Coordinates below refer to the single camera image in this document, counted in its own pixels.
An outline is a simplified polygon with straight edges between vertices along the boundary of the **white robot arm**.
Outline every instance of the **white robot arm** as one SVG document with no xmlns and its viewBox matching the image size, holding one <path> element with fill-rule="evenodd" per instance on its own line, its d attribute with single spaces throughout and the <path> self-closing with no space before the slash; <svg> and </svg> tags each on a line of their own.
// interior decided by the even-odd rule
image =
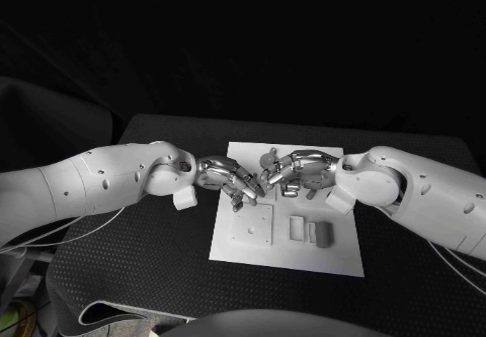
<svg viewBox="0 0 486 337">
<path fill-rule="evenodd" d="M 359 200 L 433 243 L 486 260 L 486 180 L 473 173 L 381 146 L 340 159 L 296 151 L 261 178 L 284 197 L 335 186 L 326 203 L 339 212 Z"/>
<path fill-rule="evenodd" d="M 0 247 L 22 233 L 58 220 L 108 213 L 147 194 L 173 194 L 180 210 L 198 204 L 192 184 L 251 204 L 264 191 L 257 179 L 227 157 L 196 159 L 167 142 L 98 147 L 59 163 L 0 173 Z"/>
</svg>

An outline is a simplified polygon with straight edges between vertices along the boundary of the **white board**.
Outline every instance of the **white board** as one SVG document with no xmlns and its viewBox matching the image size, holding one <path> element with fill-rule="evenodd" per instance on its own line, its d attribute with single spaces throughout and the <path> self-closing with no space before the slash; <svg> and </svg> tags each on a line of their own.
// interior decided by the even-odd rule
<svg viewBox="0 0 486 337">
<path fill-rule="evenodd" d="M 251 173 L 257 172 L 260 175 L 263 171 L 260 157 L 264 153 L 268 153 L 273 147 L 277 149 L 278 157 L 286 156 L 294 150 L 312 149 L 320 150 L 335 157 L 343 155 L 342 148 L 336 147 L 231 142 L 227 156 L 234 158 Z M 268 216 L 260 214 L 264 209 L 255 209 L 250 204 L 245 204 L 242 210 L 234 213 L 229 198 L 221 192 L 209 260 L 356 277 L 365 276 L 353 212 L 343 216 L 326 205 L 325 200 L 330 188 L 317 191 L 312 201 L 306 199 L 307 191 L 303 189 L 297 198 L 284 198 L 280 195 L 280 186 L 276 186 L 270 191 L 270 196 L 258 198 L 260 205 L 273 206 L 271 225 L 265 221 L 255 222 L 255 217 L 265 217 L 265 220 L 268 220 Z M 304 241 L 290 239 L 291 216 L 304 218 Z M 300 220 L 297 222 L 296 220 L 299 218 L 294 218 L 293 226 L 300 222 Z M 317 248 L 315 243 L 310 242 L 315 238 L 309 233 L 309 228 L 313 228 L 309 223 L 322 221 L 332 223 L 335 234 L 335 243 L 326 249 Z M 267 242 L 267 232 L 264 232 L 268 228 L 271 229 L 270 242 Z M 247 231 L 241 240 L 232 239 L 232 233 L 237 230 L 240 230 L 240 236 Z"/>
</svg>

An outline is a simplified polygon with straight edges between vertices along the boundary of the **black table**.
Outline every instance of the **black table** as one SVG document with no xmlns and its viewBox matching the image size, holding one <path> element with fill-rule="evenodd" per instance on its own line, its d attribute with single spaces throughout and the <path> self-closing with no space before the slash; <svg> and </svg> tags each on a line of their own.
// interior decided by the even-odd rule
<svg viewBox="0 0 486 337">
<path fill-rule="evenodd" d="M 346 154 L 385 145 L 479 172 L 464 142 L 452 137 L 140 114 L 121 143 L 156 140 L 196 157 L 225 155 L 229 141 L 343 147 Z M 486 335 L 486 297 L 427 241 L 377 209 L 355 207 L 365 268 L 358 278 L 209 260 L 219 193 L 198 189 L 198 196 L 199 205 L 176 211 L 172 197 L 149 195 L 103 230 L 59 248 L 46 281 L 64 335 L 140 318 L 130 309 L 107 310 L 110 303 L 180 317 L 250 308 L 293 310 L 394 336 Z M 66 239 L 113 215 L 82 219 Z M 467 261 L 486 270 L 483 261 Z M 485 280 L 452 263 L 486 288 Z"/>
</svg>

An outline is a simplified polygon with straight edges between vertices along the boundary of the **black curtain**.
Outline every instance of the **black curtain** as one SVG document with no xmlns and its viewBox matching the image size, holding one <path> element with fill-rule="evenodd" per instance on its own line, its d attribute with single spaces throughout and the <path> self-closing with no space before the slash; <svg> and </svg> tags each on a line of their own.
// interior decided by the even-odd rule
<svg viewBox="0 0 486 337">
<path fill-rule="evenodd" d="M 369 6 L 42 4 L 3 16 L 0 74 L 104 106 L 114 139 L 140 112 L 440 134 L 485 173 L 485 12 Z"/>
</svg>

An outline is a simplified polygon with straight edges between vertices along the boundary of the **textured black mat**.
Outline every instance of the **textured black mat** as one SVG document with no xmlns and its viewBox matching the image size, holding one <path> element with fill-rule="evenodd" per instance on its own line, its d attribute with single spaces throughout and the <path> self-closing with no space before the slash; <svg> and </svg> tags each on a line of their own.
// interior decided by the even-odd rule
<svg viewBox="0 0 486 337">
<path fill-rule="evenodd" d="M 156 140 L 196 157 L 225 155 L 229 141 L 343 147 L 346 154 L 388 145 L 477 172 L 464 142 L 449 137 L 137 115 L 121 143 Z M 183 211 L 172 197 L 147 196 L 103 230 L 61 247 L 48 285 L 64 335 L 137 318 L 114 312 L 101 321 L 105 317 L 88 309 L 82 318 L 91 324 L 79 325 L 79 314 L 97 301 L 185 317 L 247 308 L 294 310 L 394 336 L 486 335 L 486 297 L 444 265 L 426 240 L 378 210 L 355 207 L 365 278 L 343 277 L 211 261 L 219 193 L 198 189 L 198 196 L 199 205 Z M 113 215 L 79 221 L 66 238 Z M 467 260 L 486 270 L 486 263 Z M 459 268 L 486 288 L 480 277 Z"/>
</svg>

